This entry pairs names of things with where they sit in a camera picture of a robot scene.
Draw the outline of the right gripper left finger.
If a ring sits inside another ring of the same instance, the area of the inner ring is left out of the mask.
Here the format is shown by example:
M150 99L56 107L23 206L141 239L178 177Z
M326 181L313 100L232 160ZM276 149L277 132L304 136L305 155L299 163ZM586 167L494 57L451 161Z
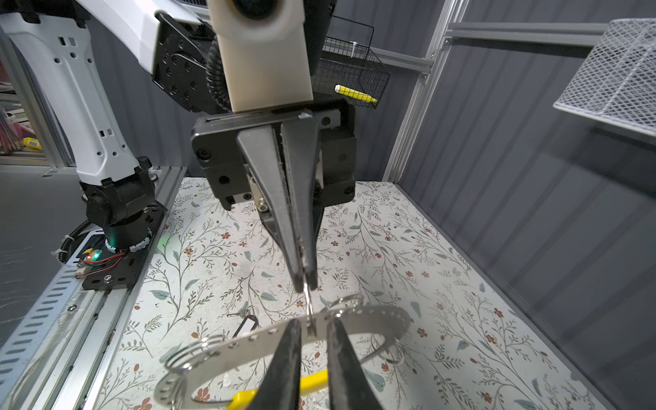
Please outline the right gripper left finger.
M292 320L273 355L268 371L253 400L251 409L295 410L300 401L302 325Z

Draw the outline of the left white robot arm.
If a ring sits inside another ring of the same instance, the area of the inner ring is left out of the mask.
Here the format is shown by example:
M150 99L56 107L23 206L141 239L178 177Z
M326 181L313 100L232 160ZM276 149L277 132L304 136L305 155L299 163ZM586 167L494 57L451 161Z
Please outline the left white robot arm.
M131 289L164 206L150 160L133 155L96 67L90 18L153 82L200 114L193 152L225 209L252 201L298 292L318 286L324 210L355 194L355 110L314 88L326 71L333 1L4 1L1 28L20 51L73 152L87 220L104 231L83 260L85 290Z

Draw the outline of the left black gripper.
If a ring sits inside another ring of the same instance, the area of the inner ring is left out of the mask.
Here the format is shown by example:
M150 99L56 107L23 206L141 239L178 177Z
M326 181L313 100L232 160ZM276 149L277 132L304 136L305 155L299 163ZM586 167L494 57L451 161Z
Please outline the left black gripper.
M304 110L313 116L298 116ZM275 135L282 121L285 172ZM326 207L355 196L354 131L355 107L328 100L203 117L191 132L192 150L224 209L251 201L247 173L254 179L268 207L265 227L283 252L297 292L318 286L316 241L322 211L315 194L316 171L323 176Z

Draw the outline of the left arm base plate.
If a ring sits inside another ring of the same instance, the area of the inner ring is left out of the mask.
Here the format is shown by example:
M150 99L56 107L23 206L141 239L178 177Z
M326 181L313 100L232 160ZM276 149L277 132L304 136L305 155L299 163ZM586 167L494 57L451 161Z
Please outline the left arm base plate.
M111 227L98 258L84 258L76 274L83 290L131 290L150 260L150 251L167 209L158 201L146 207L134 221Z

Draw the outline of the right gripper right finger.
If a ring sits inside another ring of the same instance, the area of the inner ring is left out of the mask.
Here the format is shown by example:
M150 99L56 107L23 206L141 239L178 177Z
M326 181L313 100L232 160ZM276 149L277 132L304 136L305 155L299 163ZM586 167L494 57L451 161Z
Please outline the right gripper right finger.
M338 318L327 326L327 374L331 409L382 409Z

